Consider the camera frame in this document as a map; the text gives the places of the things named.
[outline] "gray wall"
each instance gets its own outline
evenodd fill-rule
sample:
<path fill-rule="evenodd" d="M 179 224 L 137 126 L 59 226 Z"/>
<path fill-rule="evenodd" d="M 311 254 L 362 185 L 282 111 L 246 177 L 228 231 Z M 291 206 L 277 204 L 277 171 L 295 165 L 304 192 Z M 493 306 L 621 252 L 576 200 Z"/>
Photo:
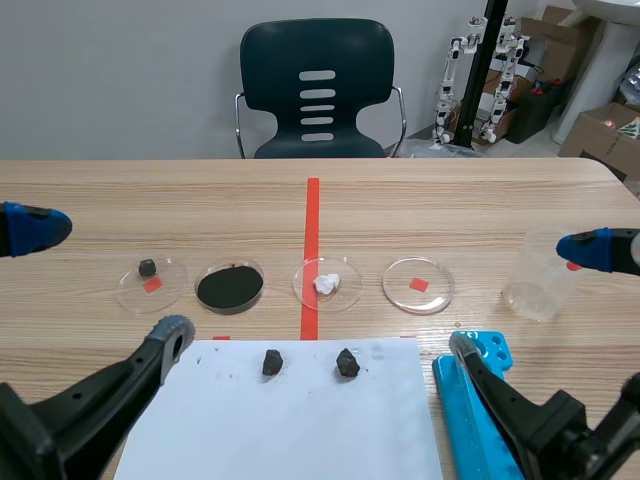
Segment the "gray wall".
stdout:
<path fill-rule="evenodd" d="M 235 158 L 242 34 L 269 20 L 361 17 L 396 47 L 409 133 L 433 123 L 448 39 L 483 0 L 6 0 L 0 7 L 0 159 Z M 510 13 L 537 3 L 511 0 Z M 460 91 L 467 69 L 460 71 Z M 275 132 L 244 109 L 247 153 Z M 384 146 L 395 98 L 361 112 Z"/>

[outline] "small black stone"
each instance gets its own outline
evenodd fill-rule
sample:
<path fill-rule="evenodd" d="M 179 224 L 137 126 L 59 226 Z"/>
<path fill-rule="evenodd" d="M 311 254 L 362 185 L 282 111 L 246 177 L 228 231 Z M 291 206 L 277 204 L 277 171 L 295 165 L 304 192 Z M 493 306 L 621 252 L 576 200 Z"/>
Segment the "small black stone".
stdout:
<path fill-rule="evenodd" d="M 272 376 L 282 368 L 282 357 L 277 350 L 267 350 L 262 364 L 262 374 Z"/>
<path fill-rule="evenodd" d="M 147 258 L 146 260 L 142 260 L 140 265 L 138 265 L 138 273 L 141 277 L 150 277 L 156 274 L 156 263 Z"/>
<path fill-rule="evenodd" d="M 340 375 L 342 375 L 343 377 L 358 376 L 360 365 L 358 365 L 356 357 L 353 356 L 349 349 L 345 348 L 340 352 L 340 355 L 338 355 L 338 358 L 336 359 L 336 363 L 338 364 Z"/>

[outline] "blue plastic block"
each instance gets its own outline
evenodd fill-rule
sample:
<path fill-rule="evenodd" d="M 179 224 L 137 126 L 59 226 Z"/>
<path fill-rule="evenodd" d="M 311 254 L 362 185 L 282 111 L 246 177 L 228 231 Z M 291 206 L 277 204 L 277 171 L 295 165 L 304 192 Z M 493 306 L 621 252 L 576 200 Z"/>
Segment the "blue plastic block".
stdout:
<path fill-rule="evenodd" d="M 473 339 L 485 365 L 500 378 L 513 366 L 500 332 L 456 332 Z M 453 355 L 433 361 L 459 480 L 523 480 L 509 448 Z"/>

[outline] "white pedestal sink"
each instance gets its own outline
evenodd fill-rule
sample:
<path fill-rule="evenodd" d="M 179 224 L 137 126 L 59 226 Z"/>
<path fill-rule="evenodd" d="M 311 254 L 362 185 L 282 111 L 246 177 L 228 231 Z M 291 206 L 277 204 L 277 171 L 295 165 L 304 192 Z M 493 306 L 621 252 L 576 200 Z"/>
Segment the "white pedestal sink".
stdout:
<path fill-rule="evenodd" d="M 558 143 L 565 141 L 580 112 L 611 102 L 640 42 L 640 1 L 573 0 L 573 3 L 587 15 L 607 23 L 602 41 L 553 133 Z"/>

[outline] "clear plastic cup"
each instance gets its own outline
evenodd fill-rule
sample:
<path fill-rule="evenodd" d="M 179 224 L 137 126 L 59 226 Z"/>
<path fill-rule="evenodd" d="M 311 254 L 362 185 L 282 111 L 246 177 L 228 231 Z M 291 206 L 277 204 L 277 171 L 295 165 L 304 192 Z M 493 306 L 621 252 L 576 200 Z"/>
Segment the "clear plastic cup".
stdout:
<path fill-rule="evenodd" d="M 543 322 L 552 319 L 587 274 L 556 253 L 558 241 L 572 233 L 545 227 L 526 234 L 502 297 L 519 315 Z"/>

